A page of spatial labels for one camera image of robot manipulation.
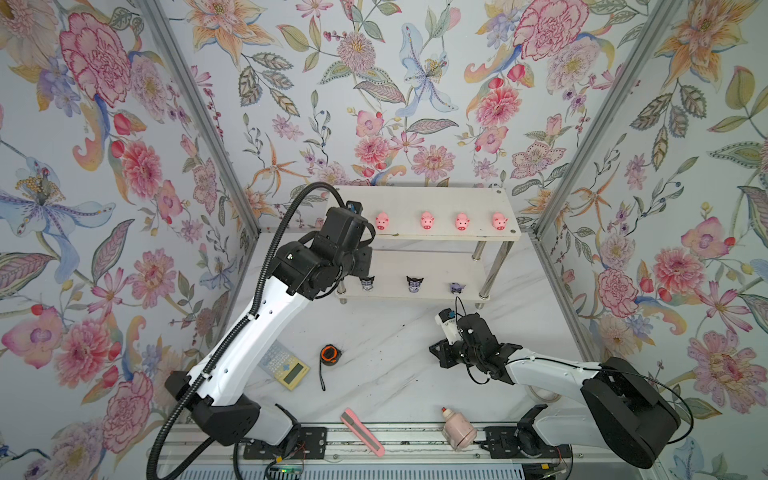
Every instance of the shelf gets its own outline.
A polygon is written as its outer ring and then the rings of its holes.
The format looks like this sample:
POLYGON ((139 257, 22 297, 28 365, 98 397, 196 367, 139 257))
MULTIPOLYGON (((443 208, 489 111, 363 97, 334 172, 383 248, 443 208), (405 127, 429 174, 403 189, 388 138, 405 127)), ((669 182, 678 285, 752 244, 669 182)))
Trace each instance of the shelf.
POLYGON ((510 242, 520 239, 520 226, 509 204, 507 194, 498 188, 437 188, 437 187, 337 187, 344 201, 362 204, 362 215, 374 225, 382 212, 389 215, 386 230, 376 235, 403 240, 487 240, 510 242), (435 225, 424 230, 421 218, 428 211, 435 225), (469 217, 467 230, 456 229, 456 216, 469 217), (509 219, 504 230, 491 225, 491 217, 501 212, 509 219))
POLYGON ((343 299, 453 300, 450 285, 456 282, 466 285, 460 295, 465 304, 488 301, 479 294, 485 282, 482 262, 475 262, 470 253, 374 250, 370 275, 376 277, 373 290, 366 292, 358 279, 349 276, 344 280, 346 293, 336 295, 343 299), (408 291, 406 276, 424 278, 418 293, 408 291))

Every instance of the floral wallpaper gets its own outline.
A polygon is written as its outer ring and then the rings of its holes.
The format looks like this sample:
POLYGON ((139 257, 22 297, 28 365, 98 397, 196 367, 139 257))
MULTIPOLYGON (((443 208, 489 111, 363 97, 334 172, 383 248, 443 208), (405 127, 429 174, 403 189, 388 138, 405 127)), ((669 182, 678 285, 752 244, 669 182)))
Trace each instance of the floral wallpaper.
MULTIPOLYGON (((530 227, 656 2, 164 2, 253 212, 310 181, 503 187, 530 227)), ((309 196, 298 227, 322 221, 309 196)))
POLYGON ((543 238, 593 347, 690 406, 677 480, 768 476, 766 15, 688 0, 543 238))
POLYGON ((130 0, 0 0, 0 85, 0 478, 143 477, 253 235, 130 0))

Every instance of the pink pig figurine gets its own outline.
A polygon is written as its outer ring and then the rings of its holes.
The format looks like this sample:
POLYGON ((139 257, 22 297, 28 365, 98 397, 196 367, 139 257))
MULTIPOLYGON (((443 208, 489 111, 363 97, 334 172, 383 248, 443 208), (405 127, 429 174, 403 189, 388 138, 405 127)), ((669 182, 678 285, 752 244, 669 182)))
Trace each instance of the pink pig figurine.
POLYGON ((432 225, 435 222, 435 218, 432 216, 429 212, 424 212, 422 214, 422 227, 424 227, 424 230, 429 230, 432 228, 432 225))
POLYGON ((492 219, 493 227, 496 230, 504 230, 504 228, 507 226, 507 220, 509 219, 504 218, 504 215, 502 215, 500 212, 496 212, 495 214, 493 214, 493 219, 492 219))
POLYGON ((376 228, 379 230, 384 230, 389 226, 389 215, 385 214, 384 212, 380 213, 378 217, 376 217, 376 228))
POLYGON ((469 226, 469 217, 466 216, 463 212, 460 213, 456 217, 456 228, 458 228, 461 231, 467 230, 467 227, 469 226))

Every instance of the yellow calculator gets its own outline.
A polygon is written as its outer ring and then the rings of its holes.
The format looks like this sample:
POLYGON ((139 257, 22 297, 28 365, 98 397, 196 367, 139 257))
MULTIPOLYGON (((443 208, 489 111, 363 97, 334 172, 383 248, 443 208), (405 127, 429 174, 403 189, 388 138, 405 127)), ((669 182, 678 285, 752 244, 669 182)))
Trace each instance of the yellow calculator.
POLYGON ((288 390, 299 385, 310 368, 293 355, 282 343, 275 341, 259 362, 261 369, 282 383, 288 390))

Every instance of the bottle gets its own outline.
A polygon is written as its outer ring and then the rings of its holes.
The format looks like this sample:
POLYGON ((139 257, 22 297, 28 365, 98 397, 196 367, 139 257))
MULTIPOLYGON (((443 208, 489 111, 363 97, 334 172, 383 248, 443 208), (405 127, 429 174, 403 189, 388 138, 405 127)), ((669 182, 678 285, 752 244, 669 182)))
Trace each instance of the bottle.
POLYGON ((443 407, 442 418, 445 419, 442 436, 448 440, 455 452, 471 445, 477 438, 478 430, 460 412, 443 407))

